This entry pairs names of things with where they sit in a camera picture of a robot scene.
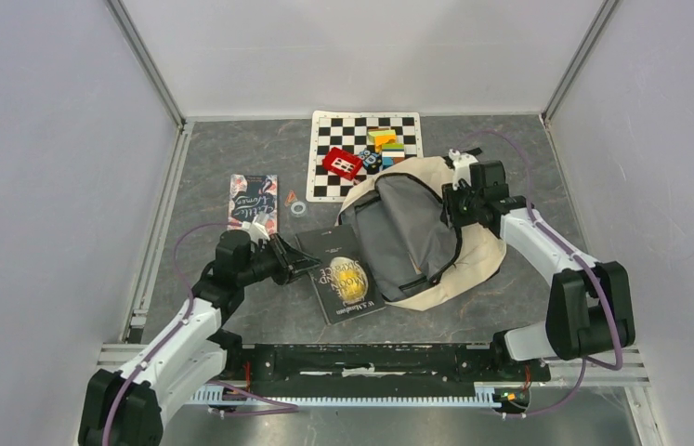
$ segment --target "chess square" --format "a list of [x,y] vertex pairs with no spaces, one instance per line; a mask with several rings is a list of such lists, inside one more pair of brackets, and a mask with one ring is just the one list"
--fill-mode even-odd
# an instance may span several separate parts
[[327,186],[327,178],[330,176],[334,176],[333,174],[330,174],[328,172],[325,172],[325,175],[317,175],[314,177],[314,186]]

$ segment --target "yellow block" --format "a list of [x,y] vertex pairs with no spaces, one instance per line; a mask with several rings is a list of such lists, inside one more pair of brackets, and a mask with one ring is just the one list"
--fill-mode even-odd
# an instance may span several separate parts
[[369,144],[376,146],[377,153],[382,151],[382,145],[396,142],[396,132],[393,130],[370,130]]

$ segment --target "gray speckled surface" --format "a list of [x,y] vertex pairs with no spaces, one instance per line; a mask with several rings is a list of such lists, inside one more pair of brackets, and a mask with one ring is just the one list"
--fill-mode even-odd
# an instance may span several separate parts
[[[306,195],[310,120],[197,123],[169,226],[144,341],[155,337],[185,300],[183,285],[172,273],[171,252],[180,234],[212,221],[226,221],[229,175],[278,174],[279,198],[290,189]],[[495,129],[515,139],[529,153],[534,190],[532,201],[546,220],[572,243],[583,248],[552,148],[537,116],[443,116],[422,118],[424,154],[444,155],[448,148],[477,129]],[[524,167],[504,141],[484,136],[472,147],[481,159],[501,160],[512,194],[527,194]],[[293,218],[279,211],[281,235],[332,226],[338,203],[309,203],[308,214]],[[178,264],[193,280],[212,260],[221,228],[192,234],[179,250]],[[248,287],[245,302],[225,328],[246,343],[347,342],[472,342],[540,321],[545,316],[545,281],[520,254],[508,250],[500,272],[451,301],[425,312],[388,307],[385,310],[327,326],[311,282],[287,286],[265,281]]]

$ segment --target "red block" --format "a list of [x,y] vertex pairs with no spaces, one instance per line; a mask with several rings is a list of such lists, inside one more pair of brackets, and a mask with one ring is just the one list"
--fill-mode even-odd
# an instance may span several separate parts
[[362,159],[337,147],[330,148],[330,151],[327,152],[324,160],[322,160],[322,167],[325,170],[349,181],[355,179],[362,166]]

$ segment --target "small orange object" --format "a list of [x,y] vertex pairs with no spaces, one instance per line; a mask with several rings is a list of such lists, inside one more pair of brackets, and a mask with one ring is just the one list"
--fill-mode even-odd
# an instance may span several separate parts
[[286,202],[283,203],[284,206],[289,207],[292,203],[297,201],[297,195],[295,195],[294,190],[289,191],[289,195],[286,196]]

